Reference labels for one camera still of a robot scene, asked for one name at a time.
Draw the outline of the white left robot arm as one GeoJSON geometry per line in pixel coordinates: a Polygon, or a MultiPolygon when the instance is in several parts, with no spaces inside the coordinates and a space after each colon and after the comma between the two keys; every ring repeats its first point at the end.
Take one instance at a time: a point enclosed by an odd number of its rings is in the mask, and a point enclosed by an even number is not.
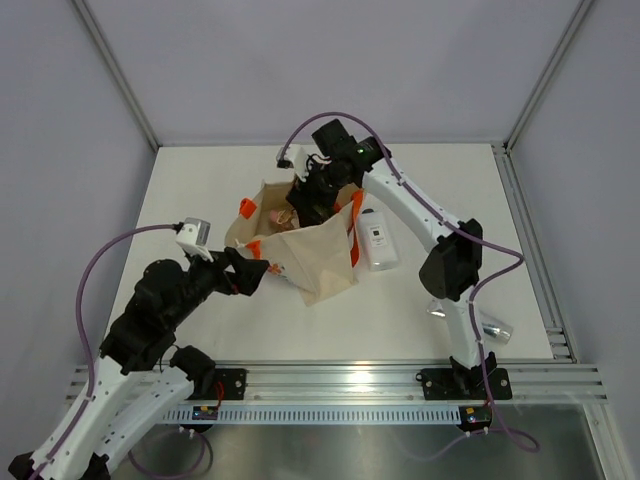
{"type": "Polygon", "coordinates": [[[38,449],[16,456],[16,479],[107,479],[127,451],[187,399],[221,401],[225,384],[216,363],[194,346],[178,348],[151,388],[133,403],[132,390],[176,340],[176,330],[210,295],[252,295],[269,263],[227,247],[210,259],[149,264],[123,313],[99,347],[89,378],[54,432],[38,449]]]}

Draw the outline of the white rectangular lotion bottle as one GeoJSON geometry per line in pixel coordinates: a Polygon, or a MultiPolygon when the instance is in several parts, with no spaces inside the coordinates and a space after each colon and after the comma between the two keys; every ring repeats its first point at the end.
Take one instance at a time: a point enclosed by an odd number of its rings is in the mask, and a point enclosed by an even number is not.
{"type": "Polygon", "coordinates": [[[400,264],[399,254],[382,211],[364,209],[356,226],[358,240],[370,271],[390,270],[400,264]]]}

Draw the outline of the silver cosmetic tube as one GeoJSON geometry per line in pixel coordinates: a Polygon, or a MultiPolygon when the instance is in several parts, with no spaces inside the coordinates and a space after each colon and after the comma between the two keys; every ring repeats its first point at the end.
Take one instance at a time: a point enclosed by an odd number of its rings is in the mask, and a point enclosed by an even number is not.
{"type": "Polygon", "coordinates": [[[514,328],[511,324],[503,322],[482,309],[475,308],[473,316],[471,316],[466,302],[459,304],[450,300],[434,298],[428,304],[426,311],[429,315],[439,319],[454,319],[454,325],[464,325],[473,339],[477,337],[477,333],[482,333],[484,339],[506,345],[513,335],[514,328]]]}

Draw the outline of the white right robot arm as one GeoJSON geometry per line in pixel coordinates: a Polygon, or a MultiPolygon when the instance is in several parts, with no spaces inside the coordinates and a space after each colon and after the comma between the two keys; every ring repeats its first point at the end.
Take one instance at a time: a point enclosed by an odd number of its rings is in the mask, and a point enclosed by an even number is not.
{"type": "Polygon", "coordinates": [[[380,220],[363,210],[366,195],[373,195],[424,247],[419,280],[441,302],[447,320],[450,365],[421,372],[425,396],[488,394],[496,359],[483,345],[473,311],[485,244],[481,224],[461,221],[433,202],[405,176],[377,134],[357,140],[343,126],[343,114],[325,116],[328,123],[312,135],[319,152],[309,154],[287,140],[276,164],[293,169],[292,181],[265,183],[254,198],[243,200],[226,245],[267,261],[274,275],[313,305],[355,284],[361,256],[389,247],[388,239],[373,237],[380,220]]]}

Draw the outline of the cream canvas tote bag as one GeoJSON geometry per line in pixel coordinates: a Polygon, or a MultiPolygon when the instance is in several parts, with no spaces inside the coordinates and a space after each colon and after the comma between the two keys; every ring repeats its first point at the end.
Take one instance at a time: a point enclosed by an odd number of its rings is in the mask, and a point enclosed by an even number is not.
{"type": "Polygon", "coordinates": [[[264,183],[254,198],[243,198],[225,245],[249,259],[267,260],[269,272],[297,287],[304,303],[311,306],[357,284],[354,269],[360,250],[355,226],[366,193],[348,185],[338,194],[336,213],[329,220],[278,232],[269,212],[293,209],[285,199],[291,186],[290,182],[264,183]]]}

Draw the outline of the pink baby oil bottle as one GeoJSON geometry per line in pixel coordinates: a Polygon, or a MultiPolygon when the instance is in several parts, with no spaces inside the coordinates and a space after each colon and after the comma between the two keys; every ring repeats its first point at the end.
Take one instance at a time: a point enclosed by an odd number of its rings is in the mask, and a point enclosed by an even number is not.
{"type": "Polygon", "coordinates": [[[278,232],[292,231],[300,228],[298,214],[291,208],[271,210],[269,212],[269,221],[278,232]]]}

